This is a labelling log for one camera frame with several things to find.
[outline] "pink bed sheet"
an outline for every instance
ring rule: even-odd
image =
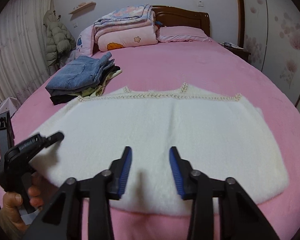
[[[214,41],[159,43],[116,49],[111,53],[122,73],[109,82],[105,93],[125,85],[136,91],[173,90],[187,82],[229,96],[242,93],[255,107],[262,109],[282,152],[290,184],[282,194],[259,207],[280,239],[291,239],[300,227],[300,114],[288,98],[260,71]],[[25,139],[64,106],[53,106],[45,90],[47,82],[12,118],[15,143]],[[0,201],[3,193],[0,187]],[[111,213],[117,240],[184,240],[187,236],[189,217],[135,214],[115,209]],[[83,220],[82,233],[86,236],[87,217]],[[215,239],[219,239],[217,215],[215,223]]]

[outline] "human hand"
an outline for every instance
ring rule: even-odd
[[[32,178],[32,186],[28,189],[30,196],[30,204],[33,207],[41,207],[43,200],[40,197],[40,190],[37,187],[39,184],[39,177]],[[6,217],[20,232],[24,233],[29,226],[26,226],[20,217],[18,207],[22,205],[23,199],[20,194],[16,192],[6,192],[3,195],[3,207],[0,210],[2,215]]]

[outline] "floating shelf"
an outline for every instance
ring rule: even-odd
[[[87,8],[89,6],[93,6],[93,5],[96,5],[96,4],[97,4],[96,2],[88,2],[85,5],[82,5],[79,8],[77,8],[77,9],[69,12],[69,14],[75,14],[75,13],[80,12],[80,11],[82,11],[83,9],[85,9],[85,8]]]

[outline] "blue cartoon print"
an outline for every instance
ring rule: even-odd
[[[78,43],[77,43],[77,46],[80,46],[80,45],[81,45],[81,47],[82,47],[81,35],[80,35],[80,37],[79,37],[79,39],[78,39]]]

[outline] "white sweater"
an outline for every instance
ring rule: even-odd
[[[60,186],[68,177],[95,176],[132,148],[126,192],[111,205],[123,210],[189,215],[191,201],[177,195],[169,149],[214,179],[234,177],[256,203],[281,193],[288,174],[262,113],[240,94],[224,97],[183,84],[174,91],[76,98],[36,132],[61,130],[65,139],[32,161]]]

